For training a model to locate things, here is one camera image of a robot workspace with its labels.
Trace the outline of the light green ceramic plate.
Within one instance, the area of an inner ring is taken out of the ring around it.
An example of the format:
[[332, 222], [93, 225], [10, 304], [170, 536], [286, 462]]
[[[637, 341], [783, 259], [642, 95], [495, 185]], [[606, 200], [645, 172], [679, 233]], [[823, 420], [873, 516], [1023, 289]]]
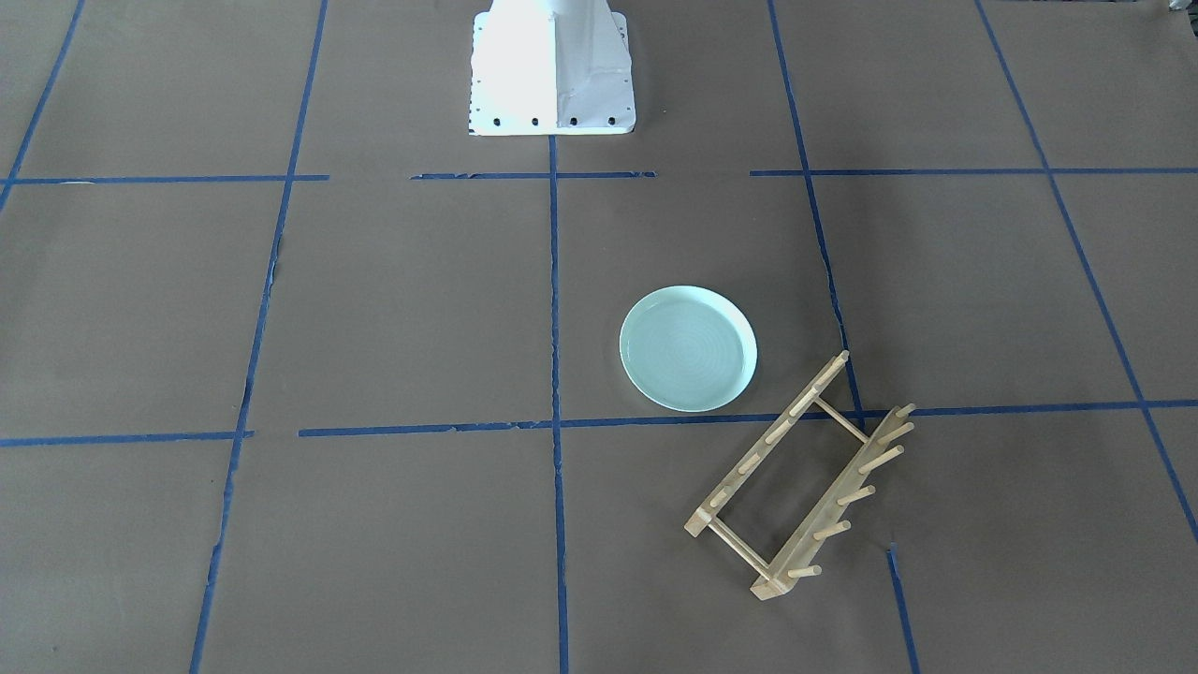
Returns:
[[666, 409], [724, 408], [750, 385], [760, 350], [736, 303], [701, 286], [668, 286], [635, 302], [618, 332], [627, 378]]

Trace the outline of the wooden dish rack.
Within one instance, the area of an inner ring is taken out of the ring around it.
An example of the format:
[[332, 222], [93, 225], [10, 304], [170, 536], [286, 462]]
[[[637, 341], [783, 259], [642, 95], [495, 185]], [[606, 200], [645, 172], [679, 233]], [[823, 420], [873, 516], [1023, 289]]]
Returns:
[[[825, 390], [848, 364], [847, 350], [827, 362], [685, 521], [690, 536], [714, 533], [752, 569], [757, 576], [752, 593], [758, 600], [782, 597], [801, 579], [822, 573], [816, 561], [821, 547], [851, 530], [848, 509], [876, 494], [873, 474], [903, 455], [901, 441], [914, 430], [912, 403], [887, 411], [872, 432], [860, 430], [835, 409], [825, 400]], [[830, 449], [812, 447], [801, 455], [800, 441], [793, 439], [791, 431], [809, 411], [825, 413], [829, 427], [845, 430], [846, 438], [833, 441]], [[767, 516], [766, 524], [792, 523], [795, 530], [786, 540], [774, 535], [761, 553], [733, 526], [766, 514], [770, 496], [782, 499], [782, 514]]]

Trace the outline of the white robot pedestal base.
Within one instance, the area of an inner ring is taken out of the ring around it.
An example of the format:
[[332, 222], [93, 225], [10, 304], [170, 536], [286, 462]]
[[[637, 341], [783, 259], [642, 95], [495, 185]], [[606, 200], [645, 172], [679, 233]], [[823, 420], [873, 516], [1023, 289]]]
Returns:
[[627, 17], [607, 1], [494, 1], [472, 26], [472, 136], [606, 136], [636, 127]]

